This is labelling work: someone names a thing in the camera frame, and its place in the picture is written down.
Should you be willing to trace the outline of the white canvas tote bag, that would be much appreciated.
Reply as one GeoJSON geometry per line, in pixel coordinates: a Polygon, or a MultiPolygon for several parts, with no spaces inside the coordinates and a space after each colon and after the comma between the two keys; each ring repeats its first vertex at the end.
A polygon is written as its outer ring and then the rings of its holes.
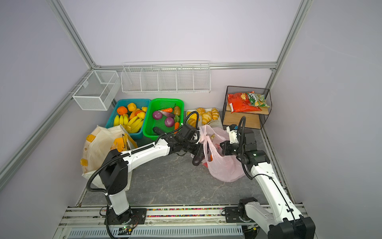
{"type": "Polygon", "coordinates": [[[85,179],[101,167],[106,156],[111,151],[110,148],[116,138],[126,137],[129,141],[131,149],[138,148],[137,143],[132,139],[130,134],[121,126],[105,128],[98,126],[89,134],[85,140],[83,156],[80,160],[85,179]]]}

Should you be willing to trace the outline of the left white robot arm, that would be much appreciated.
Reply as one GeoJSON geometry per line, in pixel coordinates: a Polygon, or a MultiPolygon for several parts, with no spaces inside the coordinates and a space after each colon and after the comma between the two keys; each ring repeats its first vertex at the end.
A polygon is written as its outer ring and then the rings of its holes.
{"type": "Polygon", "coordinates": [[[204,159],[203,145],[199,142],[200,133],[197,125],[182,124],[179,128],[164,132],[158,127],[153,131],[157,139],[145,146],[118,152],[111,150],[103,164],[88,179],[86,189],[101,192],[107,200],[105,225],[140,224],[144,222],[144,213],[135,213],[127,200],[125,188],[129,174],[135,168],[156,158],[179,151],[191,153],[193,165],[198,166],[204,159]]]}

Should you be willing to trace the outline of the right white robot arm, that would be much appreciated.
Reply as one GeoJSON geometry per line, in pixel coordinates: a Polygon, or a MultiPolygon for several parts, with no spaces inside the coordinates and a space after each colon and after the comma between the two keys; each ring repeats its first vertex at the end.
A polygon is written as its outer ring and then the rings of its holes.
{"type": "Polygon", "coordinates": [[[269,157],[257,148],[253,137],[245,133],[246,117],[238,125],[227,127],[229,140],[220,144],[224,155],[234,155],[250,180],[255,179],[262,189],[271,211],[265,210],[255,198],[241,199],[240,217],[254,221],[270,239],[313,239],[316,226],[304,217],[282,187],[269,157]]]}

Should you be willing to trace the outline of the pink plastic grocery bag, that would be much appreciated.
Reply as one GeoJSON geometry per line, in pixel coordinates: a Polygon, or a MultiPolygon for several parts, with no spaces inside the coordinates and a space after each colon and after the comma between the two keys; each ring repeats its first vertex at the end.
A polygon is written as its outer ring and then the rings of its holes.
{"type": "Polygon", "coordinates": [[[234,182],[245,174],[236,156],[223,155],[220,144],[225,141],[229,141],[228,132],[207,124],[200,126],[200,143],[204,147],[205,162],[210,174],[220,181],[234,182]]]}

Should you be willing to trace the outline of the dark purple toy eggplant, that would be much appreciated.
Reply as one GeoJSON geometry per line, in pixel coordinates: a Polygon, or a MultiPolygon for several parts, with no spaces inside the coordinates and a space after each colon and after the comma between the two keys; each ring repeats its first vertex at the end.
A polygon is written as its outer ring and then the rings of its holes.
{"type": "Polygon", "coordinates": [[[198,147],[197,147],[197,149],[195,150],[195,153],[194,153],[192,164],[194,166],[199,166],[204,158],[205,158],[204,147],[202,145],[198,145],[198,147]]]}

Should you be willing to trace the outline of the yellow snack bag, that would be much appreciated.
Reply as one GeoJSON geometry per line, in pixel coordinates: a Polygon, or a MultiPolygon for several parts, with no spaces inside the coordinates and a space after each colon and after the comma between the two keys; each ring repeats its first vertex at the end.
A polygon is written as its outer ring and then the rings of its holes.
{"type": "Polygon", "coordinates": [[[128,143],[129,141],[126,139],[126,137],[116,138],[110,150],[117,149],[118,152],[131,150],[131,147],[129,146],[128,143]]]}

